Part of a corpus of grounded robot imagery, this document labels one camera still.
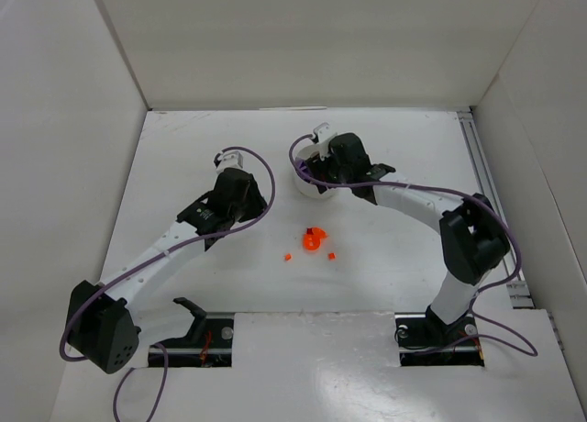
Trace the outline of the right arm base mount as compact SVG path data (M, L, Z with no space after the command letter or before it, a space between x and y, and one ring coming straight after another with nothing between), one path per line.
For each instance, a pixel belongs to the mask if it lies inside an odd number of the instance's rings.
M446 325L432 312L400 313L394 317L394 339L402 367L484 366L472 316Z

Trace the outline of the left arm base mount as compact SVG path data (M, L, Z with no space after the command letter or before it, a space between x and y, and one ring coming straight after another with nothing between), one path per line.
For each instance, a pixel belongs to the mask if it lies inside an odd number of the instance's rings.
M232 366L234 313L208 313L185 297L173 302L186 309L190 327L160 344L167 350L170 368L229 368Z

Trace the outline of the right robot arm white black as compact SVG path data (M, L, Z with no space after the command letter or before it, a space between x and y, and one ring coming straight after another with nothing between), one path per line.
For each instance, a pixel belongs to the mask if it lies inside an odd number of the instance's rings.
M433 329L452 326L465 316L487 273L510 250L504 227L484 195L410 183L394 167L372 162L354 133L315 136L293 163L298 176L319 194L349 188L359 199L398 211L439 234L447 274L426 309Z

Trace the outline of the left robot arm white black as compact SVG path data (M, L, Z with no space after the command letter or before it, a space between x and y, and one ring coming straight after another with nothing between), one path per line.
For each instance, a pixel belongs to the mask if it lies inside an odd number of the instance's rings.
M90 361L112 374L144 347L199 341L207 318L201 306L180 296L171 308L155 312L147 302L188 262L257 223L268 208L251 173L234 167L221 171L214 188L187 206L130 268L102 283L82 281L73 288L61 358Z

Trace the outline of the orange round lego piece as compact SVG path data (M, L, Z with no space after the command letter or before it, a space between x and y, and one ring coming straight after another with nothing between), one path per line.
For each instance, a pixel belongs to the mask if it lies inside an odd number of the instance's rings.
M308 228L302 237L302 247L307 251L316 251L326 238L327 233L324 229L318 227Z

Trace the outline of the purple rounded lego piece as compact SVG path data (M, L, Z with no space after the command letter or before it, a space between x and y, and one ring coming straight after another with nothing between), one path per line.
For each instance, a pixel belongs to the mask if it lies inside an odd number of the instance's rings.
M297 161L295 164L295 169L297 174L302 178L305 179L307 177L307 168L303 161Z

